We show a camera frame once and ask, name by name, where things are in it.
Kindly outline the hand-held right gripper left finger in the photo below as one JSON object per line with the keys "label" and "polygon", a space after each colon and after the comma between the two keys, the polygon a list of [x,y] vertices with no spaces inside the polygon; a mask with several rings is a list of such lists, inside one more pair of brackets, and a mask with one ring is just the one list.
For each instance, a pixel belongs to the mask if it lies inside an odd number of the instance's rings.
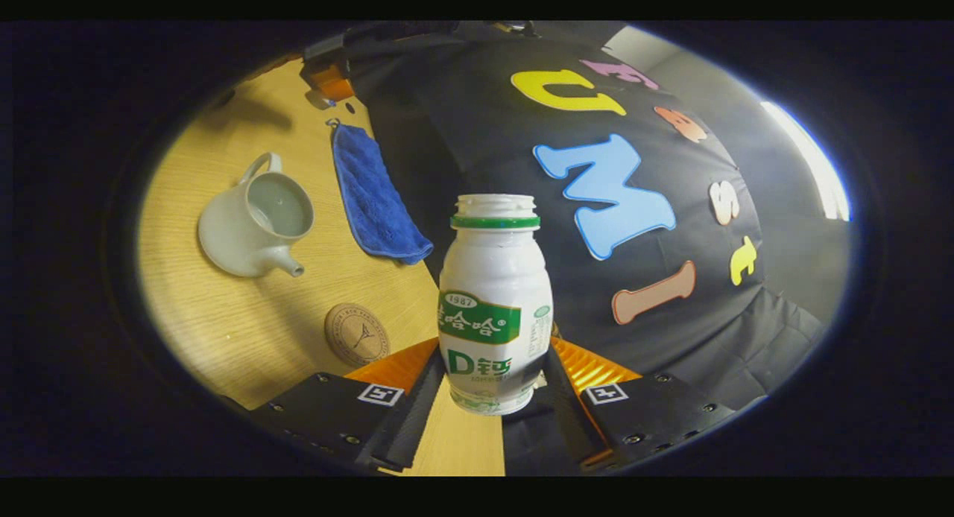
{"label": "hand-held right gripper left finger", "polygon": [[412,467],[444,377],[438,338],[347,375],[316,373],[250,418],[273,435],[348,470]]}

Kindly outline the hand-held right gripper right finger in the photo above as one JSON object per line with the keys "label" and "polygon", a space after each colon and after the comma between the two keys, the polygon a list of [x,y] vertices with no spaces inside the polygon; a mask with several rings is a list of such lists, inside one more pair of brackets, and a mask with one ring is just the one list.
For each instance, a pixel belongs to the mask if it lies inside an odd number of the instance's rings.
{"label": "hand-held right gripper right finger", "polygon": [[583,473],[650,463],[736,415],[670,373],[640,375],[562,337],[549,341],[544,375],[570,458]]}

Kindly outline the round cork coaster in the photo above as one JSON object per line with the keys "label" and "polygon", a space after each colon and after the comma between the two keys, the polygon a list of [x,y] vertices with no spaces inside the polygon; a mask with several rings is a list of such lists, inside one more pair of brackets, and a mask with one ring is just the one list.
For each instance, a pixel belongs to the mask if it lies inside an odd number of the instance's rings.
{"label": "round cork coaster", "polygon": [[391,354],[391,340],[381,320],[362,305],[340,303],[324,320],[325,340],[331,351],[351,367],[366,367]]}

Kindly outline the white green-label water bottle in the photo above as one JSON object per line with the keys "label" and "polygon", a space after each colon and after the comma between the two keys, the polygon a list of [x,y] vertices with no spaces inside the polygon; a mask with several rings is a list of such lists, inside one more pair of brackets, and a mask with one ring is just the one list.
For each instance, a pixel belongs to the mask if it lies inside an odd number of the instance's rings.
{"label": "white green-label water bottle", "polygon": [[529,195],[458,198],[437,317],[450,396],[464,411],[505,416],[534,397],[553,326],[540,223]]}

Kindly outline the white teacup with spout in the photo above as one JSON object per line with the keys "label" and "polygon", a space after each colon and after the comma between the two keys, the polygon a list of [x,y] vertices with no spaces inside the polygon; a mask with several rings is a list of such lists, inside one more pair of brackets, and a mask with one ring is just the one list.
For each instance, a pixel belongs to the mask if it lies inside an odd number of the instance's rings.
{"label": "white teacup with spout", "polygon": [[263,153],[238,184],[213,197],[201,212],[198,237],[208,259],[231,275],[260,277],[277,269],[299,277],[306,269],[291,247],[314,222],[312,201],[283,173],[282,157]]}

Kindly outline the blue towel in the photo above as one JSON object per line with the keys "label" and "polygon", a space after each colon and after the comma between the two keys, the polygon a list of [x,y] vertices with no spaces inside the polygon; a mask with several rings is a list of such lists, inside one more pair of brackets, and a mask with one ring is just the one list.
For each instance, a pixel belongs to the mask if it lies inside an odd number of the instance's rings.
{"label": "blue towel", "polygon": [[377,141],[361,127],[337,119],[326,124],[332,128],[338,190],[357,245],[375,258],[405,265],[421,262],[434,246],[410,218]]}

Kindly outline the black backdrop cloth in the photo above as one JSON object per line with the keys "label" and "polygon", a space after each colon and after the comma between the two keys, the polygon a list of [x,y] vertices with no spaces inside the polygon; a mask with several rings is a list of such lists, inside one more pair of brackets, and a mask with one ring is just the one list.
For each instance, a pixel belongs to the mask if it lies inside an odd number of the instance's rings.
{"label": "black backdrop cloth", "polygon": [[457,42],[351,62],[397,191],[438,269],[450,198],[534,197],[555,324],[638,373],[670,371],[732,408],[783,384],[824,324],[730,283],[759,212],[728,127],[590,42],[464,24]]}

